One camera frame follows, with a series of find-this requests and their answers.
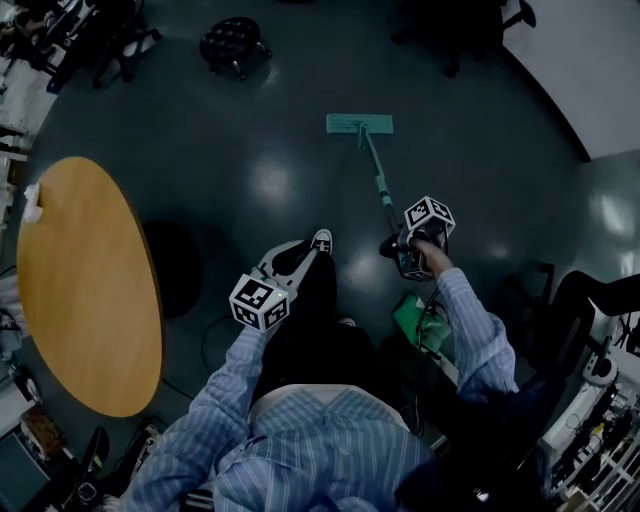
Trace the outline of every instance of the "oval table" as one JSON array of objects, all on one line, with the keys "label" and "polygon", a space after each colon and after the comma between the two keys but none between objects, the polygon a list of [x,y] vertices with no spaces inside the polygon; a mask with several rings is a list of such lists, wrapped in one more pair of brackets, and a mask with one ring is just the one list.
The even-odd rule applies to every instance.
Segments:
[{"label": "oval table", "polygon": [[66,158],[40,178],[42,218],[22,221],[18,286],[60,383],[108,416],[140,412],[162,366],[163,320],[140,223],[104,169]]}]

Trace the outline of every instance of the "rolling stool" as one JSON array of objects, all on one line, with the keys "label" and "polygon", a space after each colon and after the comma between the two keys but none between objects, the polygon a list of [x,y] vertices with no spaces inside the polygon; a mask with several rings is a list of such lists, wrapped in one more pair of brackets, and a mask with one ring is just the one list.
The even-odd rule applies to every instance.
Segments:
[{"label": "rolling stool", "polygon": [[240,81],[246,76],[238,61],[249,56],[256,47],[271,57],[273,53],[260,41],[260,27],[251,18],[237,17],[216,23],[200,41],[200,53],[216,75],[225,64],[233,65]]}]

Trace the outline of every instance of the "black and white cube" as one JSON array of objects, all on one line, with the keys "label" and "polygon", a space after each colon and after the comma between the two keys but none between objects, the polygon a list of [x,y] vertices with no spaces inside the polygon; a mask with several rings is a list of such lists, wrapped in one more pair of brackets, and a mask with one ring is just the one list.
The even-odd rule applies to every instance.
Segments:
[{"label": "black and white cube", "polygon": [[436,201],[435,199],[425,196],[411,208],[404,212],[404,218],[407,221],[409,231],[426,224],[431,219],[438,219],[447,226],[447,235],[450,235],[456,223],[451,215],[451,210],[447,205]]},{"label": "black and white cube", "polygon": [[264,281],[243,274],[229,296],[233,317],[266,332],[290,313],[289,294]]}]

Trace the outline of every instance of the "striped shirt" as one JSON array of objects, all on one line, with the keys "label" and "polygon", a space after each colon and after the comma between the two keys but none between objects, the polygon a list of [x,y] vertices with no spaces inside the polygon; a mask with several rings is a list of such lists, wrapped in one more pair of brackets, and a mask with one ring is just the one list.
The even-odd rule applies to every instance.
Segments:
[{"label": "striped shirt", "polygon": [[[504,325],[454,268],[438,286],[449,316],[458,393],[517,391]],[[224,510],[395,510],[394,491],[433,459],[427,446],[365,394],[345,389],[329,404],[300,389],[249,423],[268,338],[246,328],[189,412],[163,434],[120,510],[178,510],[198,488]]]}]

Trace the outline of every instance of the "shirt sleeve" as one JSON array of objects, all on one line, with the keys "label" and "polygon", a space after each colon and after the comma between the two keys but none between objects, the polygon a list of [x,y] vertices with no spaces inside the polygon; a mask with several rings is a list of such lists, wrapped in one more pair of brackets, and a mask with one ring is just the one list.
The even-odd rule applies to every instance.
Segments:
[{"label": "shirt sleeve", "polygon": [[440,274],[438,287],[454,340],[458,394],[478,401],[490,392],[517,392],[515,352],[502,321],[487,313],[459,268]]},{"label": "shirt sleeve", "polygon": [[162,435],[123,495],[118,510],[170,510],[197,489],[213,464],[249,433],[247,416],[268,338],[246,327],[209,377],[189,412]]}]

